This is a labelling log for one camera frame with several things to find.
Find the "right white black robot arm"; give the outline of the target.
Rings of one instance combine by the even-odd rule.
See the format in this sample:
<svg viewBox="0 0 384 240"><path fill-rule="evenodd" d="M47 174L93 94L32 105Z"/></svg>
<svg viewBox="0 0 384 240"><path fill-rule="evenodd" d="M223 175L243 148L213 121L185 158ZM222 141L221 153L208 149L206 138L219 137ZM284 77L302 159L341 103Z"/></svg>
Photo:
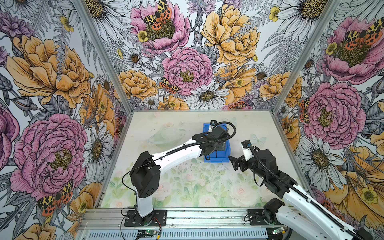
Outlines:
<svg viewBox="0 0 384 240"><path fill-rule="evenodd" d="M309 240L373 239L364 228L356 230L314 200L293 178L278 169L269 150L248 146L243 153L239 158L229 157L234 170L250 170L276 195L264 205L260 215L248 213L250 221L285 225Z"/></svg>

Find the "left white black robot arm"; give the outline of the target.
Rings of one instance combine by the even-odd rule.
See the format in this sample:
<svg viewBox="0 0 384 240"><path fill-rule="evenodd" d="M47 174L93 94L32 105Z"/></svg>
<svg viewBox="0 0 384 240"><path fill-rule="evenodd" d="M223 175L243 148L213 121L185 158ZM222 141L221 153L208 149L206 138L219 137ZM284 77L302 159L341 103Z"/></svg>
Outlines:
<svg viewBox="0 0 384 240"><path fill-rule="evenodd" d="M136 195L135 211L141 219L154 215L153 194L158 190L161 175L168 170L201 156L209 157L218 146L226 143L237 133L230 122L218 122L207 132L195 134L187 142L171 150L150 154L141 153L128 172Z"/></svg>

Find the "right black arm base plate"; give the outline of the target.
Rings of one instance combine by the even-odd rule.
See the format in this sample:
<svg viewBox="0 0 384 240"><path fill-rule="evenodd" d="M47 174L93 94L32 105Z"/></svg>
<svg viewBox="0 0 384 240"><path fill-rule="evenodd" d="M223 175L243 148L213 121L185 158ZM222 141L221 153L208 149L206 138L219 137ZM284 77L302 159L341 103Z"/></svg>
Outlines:
<svg viewBox="0 0 384 240"><path fill-rule="evenodd" d="M277 226L282 225L276 213L264 209L248 209L248 219L251 226Z"/></svg>

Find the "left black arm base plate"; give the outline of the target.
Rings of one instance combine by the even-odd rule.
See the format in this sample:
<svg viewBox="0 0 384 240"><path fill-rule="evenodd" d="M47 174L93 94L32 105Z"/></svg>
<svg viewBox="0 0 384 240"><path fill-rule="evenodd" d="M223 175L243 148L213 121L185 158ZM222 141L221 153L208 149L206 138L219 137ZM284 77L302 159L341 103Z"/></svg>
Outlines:
<svg viewBox="0 0 384 240"><path fill-rule="evenodd" d="M167 222L167 210L153 210L148 216L141 217L137 210L129 210L125 215L125 227L164 227Z"/></svg>

